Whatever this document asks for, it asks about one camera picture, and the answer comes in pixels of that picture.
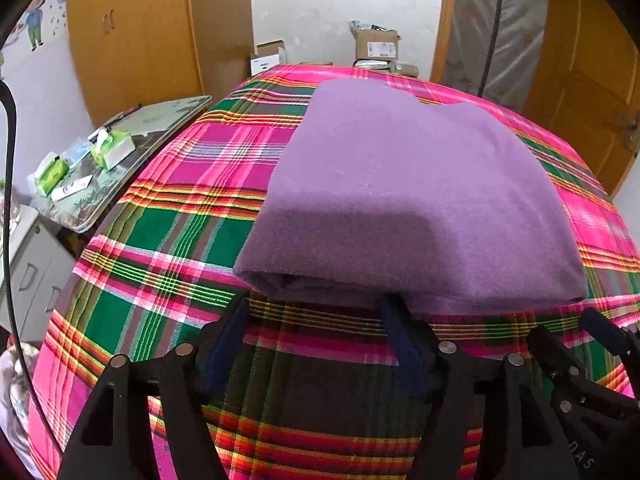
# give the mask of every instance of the drawer handle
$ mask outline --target drawer handle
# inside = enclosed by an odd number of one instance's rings
[[[27,275],[29,274],[30,269],[31,269],[31,275],[27,278]],[[27,290],[31,285],[33,285],[33,280],[35,279],[37,273],[38,273],[38,269],[36,269],[35,265],[27,264],[27,268],[24,271],[24,276],[22,277],[22,281],[18,286],[18,291]]]
[[[53,309],[56,307],[56,303],[58,302],[58,296],[60,295],[60,289],[56,286],[51,287],[51,296],[49,297],[49,303],[47,303],[47,307],[45,312],[53,312]]]

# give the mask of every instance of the wooden cabinet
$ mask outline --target wooden cabinet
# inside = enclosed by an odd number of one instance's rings
[[[67,0],[67,13],[95,126],[137,104],[217,100],[249,75],[251,0]]]

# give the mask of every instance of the purple towel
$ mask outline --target purple towel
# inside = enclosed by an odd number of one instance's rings
[[[587,294],[558,193],[472,104],[425,105],[355,79],[315,91],[234,272],[274,300],[414,313],[555,308]]]

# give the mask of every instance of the white wall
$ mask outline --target white wall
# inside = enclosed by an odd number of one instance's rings
[[[49,152],[63,152],[76,137],[93,130],[76,79],[66,33],[38,49],[18,66],[2,70],[2,78],[14,95],[17,139],[14,189],[28,194],[26,177]],[[0,169],[4,176],[6,113],[0,106]]]
[[[428,79],[441,0],[252,0],[256,44],[284,40],[290,63],[331,61],[351,66],[355,41],[350,20],[398,31],[399,60]]]
[[[640,164],[637,160],[613,199],[613,205],[618,208],[636,247],[640,248]]]

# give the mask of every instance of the white drawer cabinet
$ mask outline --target white drawer cabinet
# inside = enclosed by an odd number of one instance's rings
[[[11,290],[20,339],[41,342],[56,304],[74,268],[75,260],[47,231],[38,213],[20,206],[20,221],[9,238]],[[0,264],[0,324],[11,330]]]

